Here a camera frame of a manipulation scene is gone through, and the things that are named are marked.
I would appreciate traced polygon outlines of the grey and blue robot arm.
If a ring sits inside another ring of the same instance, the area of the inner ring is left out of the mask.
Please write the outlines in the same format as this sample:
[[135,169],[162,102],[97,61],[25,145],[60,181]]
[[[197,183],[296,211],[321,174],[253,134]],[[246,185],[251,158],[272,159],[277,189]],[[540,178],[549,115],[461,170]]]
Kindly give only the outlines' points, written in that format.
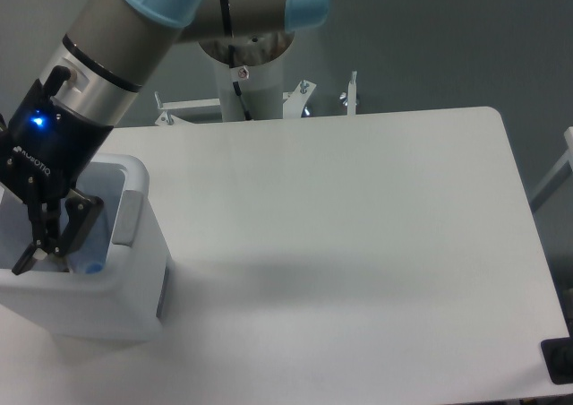
[[329,0],[89,0],[1,123],[1,185],[31,232],[13,273],[83,246],[104,203],[78,178],[175,43],[291,33],[328,13]]

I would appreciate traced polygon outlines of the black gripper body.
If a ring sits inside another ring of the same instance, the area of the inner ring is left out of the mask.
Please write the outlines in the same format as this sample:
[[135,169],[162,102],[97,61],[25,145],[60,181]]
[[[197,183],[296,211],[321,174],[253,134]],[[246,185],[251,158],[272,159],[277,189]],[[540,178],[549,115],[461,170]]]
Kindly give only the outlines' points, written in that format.
[[62,199],[112,130],[52,102],[35,81],[1,132],[1,185],[25,204],[31,183],[39,203]]

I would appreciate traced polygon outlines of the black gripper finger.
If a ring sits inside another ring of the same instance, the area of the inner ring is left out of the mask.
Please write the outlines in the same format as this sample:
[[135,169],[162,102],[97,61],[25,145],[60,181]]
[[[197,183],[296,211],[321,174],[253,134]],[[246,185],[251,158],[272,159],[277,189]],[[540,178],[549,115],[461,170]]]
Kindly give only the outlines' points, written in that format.
[[31,228],[31,243],[12,267],[15,275],[30,271],[35,253],[47,248],[47,221],[44,205],[49,167],[34,152],[47,135],[47,116],[32,113],[1,125],[1,185],[26,207]]
[[[60,230],[62,214],[61,202],[64,202],[68,222]],[[44,251],[57,257],[64,257],[78,251],[103,211],[104,202],[95,195],[85,194],[72,189],[64,198],[47,203],[45,213],[47,237]]]

